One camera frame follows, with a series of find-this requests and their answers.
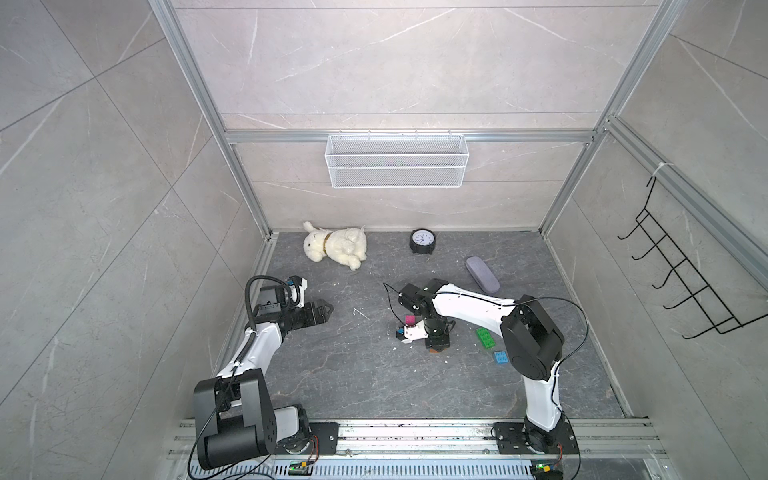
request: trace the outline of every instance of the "green lego brick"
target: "green lego brick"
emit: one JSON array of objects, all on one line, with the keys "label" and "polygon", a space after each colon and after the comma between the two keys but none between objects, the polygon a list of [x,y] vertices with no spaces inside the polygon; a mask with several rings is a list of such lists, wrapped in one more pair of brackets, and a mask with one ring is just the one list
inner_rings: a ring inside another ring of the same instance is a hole
[{"label": "green lego brick", "polygon": [[493,337],[491,336],[491,333],[480,327],[477,330],[475,330],[475,333],[478,334],[478,338],[480,339],[480,343],[482,343],[483,347],[487,349],[492,349],[496,346],[496,342],[493,340]]}]

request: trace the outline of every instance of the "gray floor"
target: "gray floor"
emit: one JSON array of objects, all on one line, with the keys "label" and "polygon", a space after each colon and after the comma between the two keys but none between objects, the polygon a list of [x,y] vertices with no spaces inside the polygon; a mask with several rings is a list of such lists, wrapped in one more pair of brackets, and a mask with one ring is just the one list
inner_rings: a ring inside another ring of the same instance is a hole
[{"label": "gray floor", "polygon": [[[522,377],[509,364],[497,365],[473,326],[458,322],[452,345],[429,353],[423,342],[409,346],[395,338],[382,282],[396,289],[441,278],[479,291],[464,260],[483,258],[502,285],[496,295],[519,298],[568,296],[557,267],[536,232],[438,232],[437,248],[415,255],[408,233],[368,233],[368,260],[352,272],[329,258],[313,263],[303,253],[304,233],[281,233],[269,268],[280,278],[308,279],[308,297],[335,306],[322,326],[291,332],[267,372],[275,407],[301,402],[313,418],[522,418]],[[542,300],[576,347],[584,327],[576,309]],[[393,300],[395,312],[407,312]],[[561,402],[570,417],[616,418],[622,412],[591,342],[561,369]]]}]

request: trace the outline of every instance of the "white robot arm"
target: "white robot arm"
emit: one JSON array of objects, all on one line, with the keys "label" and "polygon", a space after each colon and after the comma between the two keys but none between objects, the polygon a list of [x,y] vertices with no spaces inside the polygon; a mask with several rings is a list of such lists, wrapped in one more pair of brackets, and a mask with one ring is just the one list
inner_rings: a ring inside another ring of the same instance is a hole
[{"label": "white robot arm", "polygon": [[424,318],[425,343],[440,352],[450,345],[450,326],[456,318],[504,339],[510,363],[522,375],[528,401],[525,423],[534,450],[544,451],[562,427],[558,365],[562,359],[563,334],[531,296],[501,299],[471,292],[434,279],[424,288],[412,284],[400,290],[398,301]]},{"label": "white robot arm", "polygon": [[[260,291],[256,312],[250,288],[264,278],[277,283]],[[274,409],[264,373],[286,334],[328,321],[333,307],[323,300],[305,302],[306,280],[286,282],[255,276],[246,284],[249,325],[235,356],[212,379],[199,382],[193,404],[197,460],[206,470],[268,455],[280,445],[301,450],[309,439],[309,421],[301,405]],[[240,415],[230,410],[240,407]]]}]

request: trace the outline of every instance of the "black hook rack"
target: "black hook rack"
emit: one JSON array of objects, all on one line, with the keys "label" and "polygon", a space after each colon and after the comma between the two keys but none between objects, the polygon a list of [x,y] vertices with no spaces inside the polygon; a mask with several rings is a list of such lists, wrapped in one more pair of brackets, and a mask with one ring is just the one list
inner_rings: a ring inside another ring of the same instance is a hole
[{"label": "black hook rack", "polygon": [[[634,218],[634,221],[635,221],[635,223],[637,225],[635,225],[635,227],[632,229],[632,231],[630,233],[628,233],[625,237],[619,236],[618,239],[619,240],[626,240],[637,229],[642,230],[642,232],[645,233],[645,236],[648,237],[648,239],[651,241],[653,246],[650,249],[648,249],[647,252],[643,253],[639,257],[636,257],[636,256],[633,255],[632,259],[633,260],[642,260],[650,252],[656,250],[657,252],[659,252],[661,254],[661,256],[664,258],[664,260],[667,262],[667,264],[670,267],[670,271],[667,274],[667,276],[664,278],[664,282],[662,282],[661,285],[659,285],[659,286],[656,286],[656,285],[651,285],[651,286],[653,288],[657,289],[657,290],[663,288],[664,285],[667,284],[667,281],[672,276],[672,273],[674,273],[675,276],[677,277],[677,279],[680,281],[680,283],[682,283],[683,286],[685,287],[685,290],[687,290],[687,292],[688,292],[688,296],[685,297],[684,299],[682,299],[680,302],[675,303],[673,306],[663,306],[664,309],[672,310],[674,308],[679,307],[683,303],[686,303],[688,300],[693,300],[699,306],[699,309],[704,314],[704,316],[707,318],[707,320],[709,320],[710,325],[711,325],[710,327],[708,327],[708,328],[706,328],[706,329],[704,329],[704,330],[700,331],[699,333],[697,333],[695,335],[692,335],[692,336],[685,336],[685,335],[683,335],[683,338],[685,338],[685,339],[695,339],[696,337],[701,336],[704,333],[709,332],[710,330],[715,330],[719,334],[723,335],[724,333],[733,332],[735,329],[739,329],[739,328],[745,327],[745,326],[749,325],[752,322],[756,322],[759,319],[767,317],[768,313],[766,313],[765,315],[762,315],[762,316],[758,316],[757,318],[752,319],[752,320],[750,320],[748,322],[742,322],[742,321],[740,321],[736,317],[736,315],[733,314],[733,312],[731,312],[730,308],[728,308],[728,305],[725,304],[723,299],[720,298],[720,295],[717,294],[717,292],[715,291],[714,288],[712,288],[712,286],[707,281],[707,279],[704,278],[704,275],[702,275],[701,272],[699,271],[699,269],[696,268],[694,263],[690,261],[690,258],[688,258],[688,255],[686,255],[685,252],[682,251],[682,249],[677,245],[677,242],[675,242],[674,239],[672,237],[670,237],[670,234],[667,233],[667,231],[661,226],[661,224],[656,220],[656,218],[654,218],[653,214],[651,214],[651,212],[648,210],[648,202],[650,201],[651,194],[654,192],[654,186],[656,185],[656,177],[651,177],[650,180],[648,180],[648,183],[645,186],[648,187],[648,185],[650,185],[650,190],[648,191],[648,196],[645,199],[645,205],[643,205],[643,210],[641,210],[640,213],[638,213],[637,216]],[[643,226],[643,222],[645,222],[646,220],[652,220],[656,224],[656,227],[663,233],[663,235],[661,236],[661,238],[659,240],[654,240],[654,238],[648,233],[648,231]],[[674,245],[674,248],[676,248],[677,251],[680,253],[680,255],[683,257],[683,259],[680,262],[678,262],[678,263],[673,265],[672,262],[670,261],[669,257],[664,253],[664,251],[661,249],[661,247],[659,247],[659,244],[664,239],[669,239],[669,241]],[[696,272],[696,274],[699,276],[699,278],[701,278],[701,281],[704,284],[703,287],[699,288],[695,292],[690,288],[690,286],[688,286],[688,284],[685,282],[685,280],[683,280],[683,277],[677,271],[678,268],[680,268],[681,266],[683,266],[686,263],[688,264],[688,266],[690,266],[690,268],[692,268]],[[715,296],[715,298],[717,298],[717,300],[720,302],[720,304],[723,306],[723,308],[728,312],[728,315],[729,315],[728,318],[726,318],[725,320],[723,320],[721,322],[717,322],[717,323],[714,320],[712,320],[712,317],[710,316],[710,314],[701,305],[701,302],[699,301],[699,299],[696,298],[696,295],[698,295],[699,293],[702,293],[705,290],[709,290]],[[731,320],[735,320],[736,321],[736,325],[735,326],[723,327],[723,325],[725,323],[727,323],[727,322],[729,322]]]}]

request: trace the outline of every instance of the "wall tile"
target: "wall tile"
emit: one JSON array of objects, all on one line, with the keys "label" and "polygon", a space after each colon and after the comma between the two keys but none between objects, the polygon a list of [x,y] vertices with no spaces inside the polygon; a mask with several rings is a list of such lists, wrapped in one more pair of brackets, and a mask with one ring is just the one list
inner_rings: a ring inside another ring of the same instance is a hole
[{"label": "wall tile", "polygon": [[253,215],[243,202],[219,247],[221,258],[241,286],[245,286],[245,282],[253,275],[253,265],[263,242],[256,222],[253,221]]},{"label": "wall tile", "polygon": [[745,478],[642,303],[569,201],[549,240],[633,415],[648,415],[678,472],[690,478]]},{"label": "wall tile", "polygon": [[242,295],[230,269],[216,255],[141,396],[105,480],[160,478],[158,452],[179,421],[194,416],[192,392],[199,381],[215,375],[217,355]]},{"label": "wall tile", "polygon": [[464,181],[565,180],[581,142],[488,142],[469,145]]},{"label": "wall tile", "polygon": [[163,38],[144,0],[42,1],[96,75]]},{"label": "wall tile", "polygon": [[768,245],[768,79],[669,37],[623,117]]},{"label": "wall tile", "polygon": [[270,226],[301,229],[304,220],[339,228],[366,225],[535,230],[562,182],[468,182],[460,188],[333,189],[330,183],[256,182]]},{"label": "wall tile", "polygon": [[[654,10],[178,14],[223,113],[412,114],[599,111]],[[446,52],[455,60],[446,61]]]},{"label": "wall tile", "polygon": [[6,475],[101,476],[215,253],[170,192],[0,406]]},{"label": "wall tile", "polygon": [[0,141],[5,396],[169,185],[96,81]]},{"label": "wall tile", "polygon": [[658,5],[658,0],[172,0],[177,8],[440,8]]},{"label": "wall tile", "polygon": [[0,4],[0,129],[92,75],[40,2]]},{"label": "wall tile", "polygon": [[213,138],[184,171],[174,190],[218,248],[243,203],[243,195]]},{"label": "wall tile", "polygon": [[593,128],[600,112],[515,114],[223,114],[230,130],[287,128]]},{"label": "wall tile", "polygon": [[325,144],[259,143],[237,144],[235,148],[252,181],[330,181]]},{"label": "wall tile", "polygon": [[175,182],[211,133],[167,41],[99,81],[168,181]]},{"label": "wall tile", "polygon": [[768,76],[768,3],[764,0],[691,0],[673,35]]},{"label": "wall tile", "polygon": [[[627,240],[617,238],[634,226],[633,219],[648,193],[648,175],[622,146],[611,141],[593,160],[574,198],[624,271],[729,446],[750,477],[759,478],[763,458],[751,445],[768,436],[768,421],[762,413],[768,395],[768,354],[763,348],[768,319],[726,335],[711,332],[692,340],[682,338],[682,334],[690,336],[710,324],[693,301],[673,310],[663,308],[684,299],[686,291],[675,276],[661,290],[652,287],[661,285],[669,271],[658,252],[642,260],[631,259],[650,248],[647,237],[638,231]],[[660,184],[654,186],[648,208],[733,313],[741,319],[768,313],[768,293]],[[652,235],[655,240],[661,237],[660,233]],[[667,257],[675,257],[673,262],[682,259],[669,241],[661,247]],[[703,286],[692,269],[683,269],[682,274],[693,288]],[[713,318],[728,317],[709,291],[697,298]]]}]

